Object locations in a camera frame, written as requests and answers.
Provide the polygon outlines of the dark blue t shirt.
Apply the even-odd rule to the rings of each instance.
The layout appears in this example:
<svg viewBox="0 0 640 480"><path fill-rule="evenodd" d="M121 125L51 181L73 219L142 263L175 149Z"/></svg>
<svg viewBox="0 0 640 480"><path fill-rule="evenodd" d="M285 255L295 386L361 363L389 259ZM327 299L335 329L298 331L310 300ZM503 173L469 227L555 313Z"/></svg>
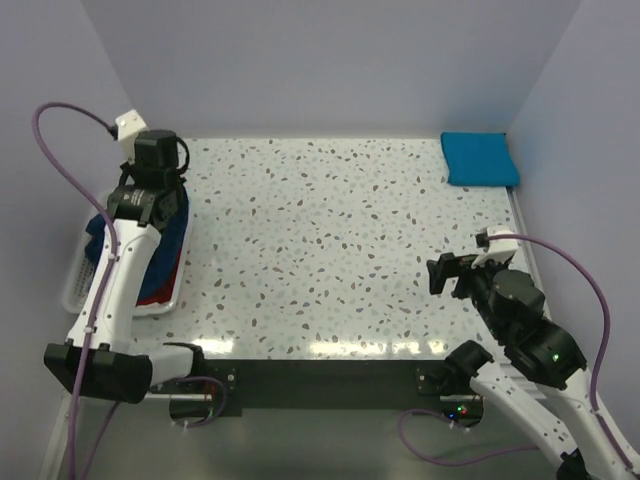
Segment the dark blue t shirt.
<svg viewBox="0 0 640 480"><path fill-rule="evenodd" d="M191 214L184 181L122 184L103 201L85 231L84 255L94 266L86 305L104 306L123 291L138 308L164 308L175 296Z"/></svg>

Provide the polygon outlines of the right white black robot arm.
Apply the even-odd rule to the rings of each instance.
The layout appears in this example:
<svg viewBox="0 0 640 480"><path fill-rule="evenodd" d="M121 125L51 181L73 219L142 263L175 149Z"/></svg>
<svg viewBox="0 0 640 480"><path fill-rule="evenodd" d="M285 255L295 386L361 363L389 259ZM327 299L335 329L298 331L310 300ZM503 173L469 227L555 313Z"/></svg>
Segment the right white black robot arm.
<svg viewBox="0 0 640 480"><path fill-rule="evenodd" d="M471 301L510 364L533 383L549 404L519 387L478 342L467 340L433 377L449 395L483 396L543 453L559 479L636 479L639 455L590 390L594 378L580 347L544 314L545 297L532 277L508 262L477 264L473 255L445 253L427 263L429 291L440 294L447 280L452 295Z"/></svg>

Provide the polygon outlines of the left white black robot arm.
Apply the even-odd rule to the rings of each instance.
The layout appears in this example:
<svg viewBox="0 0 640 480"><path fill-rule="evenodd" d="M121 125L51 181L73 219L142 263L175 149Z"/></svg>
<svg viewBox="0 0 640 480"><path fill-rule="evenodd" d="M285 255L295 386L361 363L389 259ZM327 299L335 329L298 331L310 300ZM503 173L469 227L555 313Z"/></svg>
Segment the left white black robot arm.
<svg viewBox="0 0 640 480"><path fill-rule="evenodd" d="M96 265L84 305L44 364L76 396L136 404L154 385L173 380L200 390L207 368L200 348L168 343L133 355L135 317L164 313L176 302L193 223L185 174L190 154L171 130L133 140L133 159L88 230Z"/></svg>

